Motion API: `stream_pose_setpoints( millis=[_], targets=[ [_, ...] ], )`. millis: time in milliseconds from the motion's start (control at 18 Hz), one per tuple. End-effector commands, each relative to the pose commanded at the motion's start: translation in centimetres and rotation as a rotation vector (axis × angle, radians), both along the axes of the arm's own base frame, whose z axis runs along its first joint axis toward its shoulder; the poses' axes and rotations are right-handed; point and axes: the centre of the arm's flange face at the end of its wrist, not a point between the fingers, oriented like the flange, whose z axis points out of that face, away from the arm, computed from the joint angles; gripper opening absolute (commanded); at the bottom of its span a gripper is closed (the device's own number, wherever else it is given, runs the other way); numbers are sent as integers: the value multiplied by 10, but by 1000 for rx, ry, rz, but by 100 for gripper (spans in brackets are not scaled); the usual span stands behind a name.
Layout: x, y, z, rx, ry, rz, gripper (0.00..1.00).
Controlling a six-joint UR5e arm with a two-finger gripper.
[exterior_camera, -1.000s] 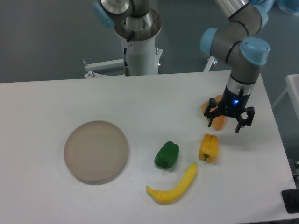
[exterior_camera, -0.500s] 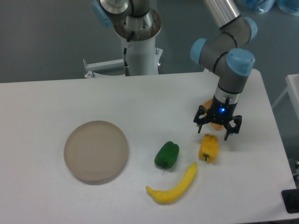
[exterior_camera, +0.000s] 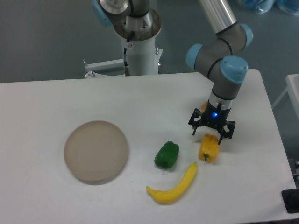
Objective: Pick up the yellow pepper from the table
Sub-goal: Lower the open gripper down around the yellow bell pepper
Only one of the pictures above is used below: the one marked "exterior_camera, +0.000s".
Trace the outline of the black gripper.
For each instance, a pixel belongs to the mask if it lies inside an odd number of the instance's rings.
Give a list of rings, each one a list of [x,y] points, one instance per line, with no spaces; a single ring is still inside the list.
[[[195,135],[198,127],[208,126],[216,129],[220,134],[218,145],[221,144],[223,139],[232,139],[235,121],[227,121],[230,110],[230,108],[219,109],[218,106],[213,106],[209,101],[204,112],[195,108],[188,122],[193,129],[192,135]]]

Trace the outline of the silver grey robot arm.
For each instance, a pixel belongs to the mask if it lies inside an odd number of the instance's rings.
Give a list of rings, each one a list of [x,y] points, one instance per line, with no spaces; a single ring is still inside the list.
[[[236,53],[253,39],[252,30],[237,22],[227,1],[202,0],[216,41],[192,45],[185,57],[189,67],[213,82],[206,109],[195,109],[189,120],[193,130],[207,126],[217,130],[221,139],[231,139],[235,122],[229,121],[231,104],[245,79],[248,64]],[[147,0],[94,0],[92,9],[103,26],[112,26],[121,39],[126,76],[158,73],[155,38],[162,27],[159,13]]]

